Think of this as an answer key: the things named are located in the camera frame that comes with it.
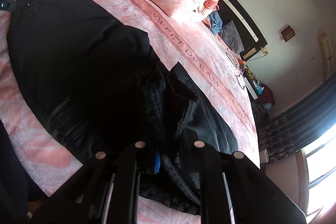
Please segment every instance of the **patterned curtain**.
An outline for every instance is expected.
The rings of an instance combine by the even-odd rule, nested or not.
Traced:
[[[258,130],[259,150],[280,160],[322,136],[336,123],[336,73],[295,106]]]

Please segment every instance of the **silver bolt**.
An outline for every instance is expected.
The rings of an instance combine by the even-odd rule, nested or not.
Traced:
[[[238,160],[241,160],[242,158],[244,158],[244,154],[243,152],[240,152],[240,151],[236,151],[233,153],[233,156],[238,159]]]
[[[106,157],[106,153],[103,152],[103,151],[99,151],[99,152],[96,153],[95,157],[96,157],[97,160],[102,160],[103,158]]]
[[[143,142],[143,141],[138,141],[138,142],[136,142],[135,143],[135,147],[136,148],[144,148],[145,147],[145,142]]]
[[[203,141],[195,141],[194,146],[197,148],[203,148],[205,146],[205,143]]]

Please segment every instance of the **bed sheet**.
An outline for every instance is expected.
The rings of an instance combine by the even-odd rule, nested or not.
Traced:
[[[257,134],[249,97],[236,57],[203,23],[178,23],[150,0],[93,0],[125,25],[148,33],[168,69],[178,61],[227,122],[243,151],[259,166]],[[10,14],[0,11],[0,118],[19,160],[51,195],[81,164],[41,126],[25,103],[8,57],[6,34]],[[139,199],[138,223],[200,223],[199,216]]]

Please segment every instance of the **wall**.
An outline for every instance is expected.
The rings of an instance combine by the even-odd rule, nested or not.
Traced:
[[[317,37],[327,33],[336,52],[336,0],[238,1],[268,42],[269,55],[248,65],[272,89],[276,105],[271,116],[276,116],[322,83]],[[286,24],[296,32],[287,43],[279,41],[279,31]]]
[[[266,165],[266,175],[299,204],[299,175],[295,154]]]

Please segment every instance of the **maroon cloth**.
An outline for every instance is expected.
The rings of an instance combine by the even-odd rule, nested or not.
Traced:
[[[271,103],[272,105],[275,105],[274,95],[273,95],[273,92],[271,91],[271,89],[268,86],[266,86],[265,84],[260,84],[260,86],[264,89],[263,89],[260,97],[258,98],[258,101],[261,104]]]

